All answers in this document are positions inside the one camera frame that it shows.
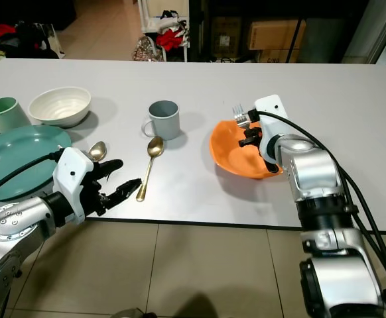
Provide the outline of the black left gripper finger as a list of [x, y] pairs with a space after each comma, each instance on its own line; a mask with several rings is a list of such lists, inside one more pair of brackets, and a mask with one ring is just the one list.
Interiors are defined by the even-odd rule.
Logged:
[[120, 158], [114, 158], [114, 160], [106, 160], [105, 162], [97, 163], [97, 179], [108, 178], [112, 172], [116, 172], [124, 163]]
[[138, 191], [141, 187], [141, 179], [132, 179], [127, 182], [124, 182], [116, 190], [108, 195], [108, 204], [120, 204], [124, 200], [129, 199], [129, 197]]

